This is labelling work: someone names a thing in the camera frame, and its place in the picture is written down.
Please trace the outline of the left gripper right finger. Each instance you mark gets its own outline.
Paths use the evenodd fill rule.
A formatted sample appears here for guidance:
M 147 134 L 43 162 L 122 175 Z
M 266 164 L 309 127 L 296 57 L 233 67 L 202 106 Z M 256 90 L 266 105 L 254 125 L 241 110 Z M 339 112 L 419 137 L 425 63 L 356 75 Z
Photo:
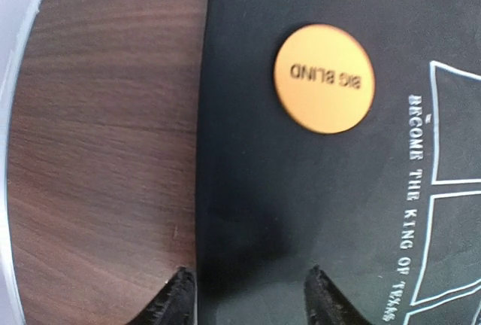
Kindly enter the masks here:
M 304 281 L 304 301 L 309 325 L 370 325 L 318 265 Z

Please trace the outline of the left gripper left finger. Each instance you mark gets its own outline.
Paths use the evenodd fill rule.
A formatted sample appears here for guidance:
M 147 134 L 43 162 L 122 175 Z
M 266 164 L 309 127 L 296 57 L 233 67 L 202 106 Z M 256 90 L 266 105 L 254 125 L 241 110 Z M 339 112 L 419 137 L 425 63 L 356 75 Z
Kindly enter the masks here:
M 195 273 L 180 267 L 153 299 L 132 319 L 131 325 L 193 325 Z

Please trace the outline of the black poker mat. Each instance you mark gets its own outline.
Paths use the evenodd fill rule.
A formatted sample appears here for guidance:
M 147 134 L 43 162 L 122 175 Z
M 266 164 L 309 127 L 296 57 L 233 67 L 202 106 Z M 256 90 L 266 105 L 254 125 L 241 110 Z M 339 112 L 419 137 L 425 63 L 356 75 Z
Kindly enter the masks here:
M 336 134 L 274 86 L 310 24 L 365 49 Z M 371 324 L 480 322 L 480 0 L 208 0 L 195 191 L 199 324 L 307 324 L 318 265 Z

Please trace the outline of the orange big blind button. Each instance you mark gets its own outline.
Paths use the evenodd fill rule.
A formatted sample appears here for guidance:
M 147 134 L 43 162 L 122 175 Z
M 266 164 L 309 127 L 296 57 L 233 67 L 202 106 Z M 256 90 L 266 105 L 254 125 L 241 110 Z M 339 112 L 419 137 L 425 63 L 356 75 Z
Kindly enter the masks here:
M 375 94 L 375 75 L 360 43 L 338 27 L 294 31 L 274 62 L 274 86 L 287 114 L 312 132 L 336 134 L 358 125 Z

